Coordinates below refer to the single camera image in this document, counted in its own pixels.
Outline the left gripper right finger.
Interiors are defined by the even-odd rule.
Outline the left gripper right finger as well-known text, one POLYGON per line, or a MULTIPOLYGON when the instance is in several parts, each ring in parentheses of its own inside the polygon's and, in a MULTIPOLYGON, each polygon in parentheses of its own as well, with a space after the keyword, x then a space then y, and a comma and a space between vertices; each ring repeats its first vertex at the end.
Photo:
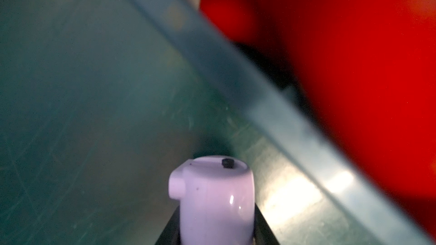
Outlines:
POLYGON ((280 245, 259 207, 254 210, 254 245, 280 245))

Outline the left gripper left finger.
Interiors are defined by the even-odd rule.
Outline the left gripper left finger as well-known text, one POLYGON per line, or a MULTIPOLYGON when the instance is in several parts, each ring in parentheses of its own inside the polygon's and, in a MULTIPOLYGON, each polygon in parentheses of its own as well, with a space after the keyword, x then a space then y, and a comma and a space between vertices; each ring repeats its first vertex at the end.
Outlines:
POLYGON ((155 242, 155 245, 180 245, 180 210, 179 206, 175 209, 167 225, 155 242))

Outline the clear blue storage box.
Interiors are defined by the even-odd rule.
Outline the clear blue storage box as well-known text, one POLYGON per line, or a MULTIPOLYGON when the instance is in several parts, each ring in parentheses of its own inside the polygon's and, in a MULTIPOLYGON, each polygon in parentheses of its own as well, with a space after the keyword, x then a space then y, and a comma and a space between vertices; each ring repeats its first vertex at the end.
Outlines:
POLYGON ((131 1, 229 104, 379 242, 432 244, 427 233, 185 0, 131 1))

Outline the red flashlight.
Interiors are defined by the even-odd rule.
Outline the red flashlight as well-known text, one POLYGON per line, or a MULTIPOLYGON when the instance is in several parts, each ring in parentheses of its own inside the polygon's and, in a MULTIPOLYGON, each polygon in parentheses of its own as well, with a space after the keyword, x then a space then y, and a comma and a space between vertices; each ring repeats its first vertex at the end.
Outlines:
POLYGON ((436 0, 201 0, 296 75, 340 148, 436 233, 436 0))

